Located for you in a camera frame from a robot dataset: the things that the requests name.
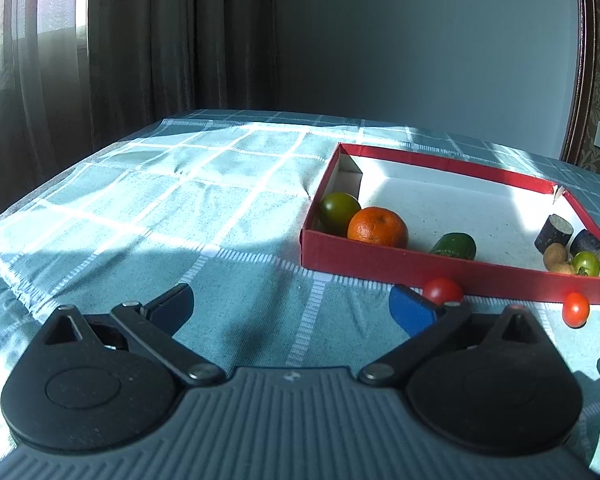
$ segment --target tangerine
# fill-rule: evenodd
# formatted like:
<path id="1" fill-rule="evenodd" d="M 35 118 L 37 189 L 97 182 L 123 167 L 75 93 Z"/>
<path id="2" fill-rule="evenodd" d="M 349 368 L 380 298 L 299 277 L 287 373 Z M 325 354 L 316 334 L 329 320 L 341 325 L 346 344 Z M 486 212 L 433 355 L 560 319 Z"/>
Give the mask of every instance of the tangerine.
<path id="1" fill-rule="evenodd" d="M 365 207 L 349 222 L 347 238 L 369 244 L 405 248 L 407 226 L 396 213 L 382 207 Z"/>

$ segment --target red tomato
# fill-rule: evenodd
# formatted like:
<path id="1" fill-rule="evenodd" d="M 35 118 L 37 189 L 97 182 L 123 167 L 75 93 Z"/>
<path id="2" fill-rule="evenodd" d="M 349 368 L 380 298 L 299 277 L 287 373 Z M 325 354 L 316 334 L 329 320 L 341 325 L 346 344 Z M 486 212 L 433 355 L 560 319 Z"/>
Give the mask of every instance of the red tomato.
<path id="1" fill-rule="evenodd" d="M 572 292 L 562 305 L 562 320 L 571 328 L 578 328 L 587 321 L 589 312 L 589 300 L 579 292 Z"/>
<path id="2" fill-rule="evenodd" d="M 462 287 L 448 278 L 431 280 L 424 286 L 422 295 L 437 306 L 442 306 L 447 301 L 462 301 L 464 298 Z"/>

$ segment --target wooden trim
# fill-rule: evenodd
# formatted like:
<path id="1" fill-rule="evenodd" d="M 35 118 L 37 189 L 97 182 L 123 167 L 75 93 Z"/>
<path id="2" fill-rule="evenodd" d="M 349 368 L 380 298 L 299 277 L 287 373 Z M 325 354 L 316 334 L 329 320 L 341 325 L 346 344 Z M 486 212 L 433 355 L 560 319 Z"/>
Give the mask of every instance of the wooden trim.
<path id="1" fill-rule="evenodd" d="M 596 0 L 578 0 L 578 69 L 560 159 L 577 164 L 589 121 L 596 67 Z"/>

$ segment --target tablecloth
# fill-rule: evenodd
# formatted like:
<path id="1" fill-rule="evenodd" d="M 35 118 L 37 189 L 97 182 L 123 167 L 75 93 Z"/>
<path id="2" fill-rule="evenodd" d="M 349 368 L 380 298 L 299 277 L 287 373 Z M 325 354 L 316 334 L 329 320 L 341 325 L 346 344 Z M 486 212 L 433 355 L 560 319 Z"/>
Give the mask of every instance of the tablecloth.
<path id="1" fill-rule="evenodd" d="M 56 306 L 104 313 L 178 282 L 191 284 L 196 306 L 175 338 L 227 371 L 347 365 L 357 373 L 400 344 L 407 335 L 390 317 L 390 284 L 299 265 L 300 225 L 338 142 L 545 177 L 568 187 L 600 226 L 600 176 L 557 160 L 400 124 L 197 110 L 90 156 L 0 217 L 0 390 Z M 478 312 L 507 304 L 469 302 Z M 600 306 L 572 330 L 560 305 L 525 303 L 584 392 L 568 446 L 600 471 Z M 13 446 L 0 414 L 0 458 Z"/>

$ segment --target green cucumber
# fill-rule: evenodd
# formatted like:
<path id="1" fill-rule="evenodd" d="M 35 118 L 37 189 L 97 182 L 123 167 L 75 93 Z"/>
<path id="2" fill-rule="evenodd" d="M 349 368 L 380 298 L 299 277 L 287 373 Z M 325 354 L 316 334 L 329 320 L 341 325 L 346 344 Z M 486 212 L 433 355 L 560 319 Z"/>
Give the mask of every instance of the green cucumber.
<path id="1" fill-rule="evenodd" d="M 467 233 L 447 233 L 437 241 L 430 253 L 473 260 L 475 251 L 475 241 Z"/>

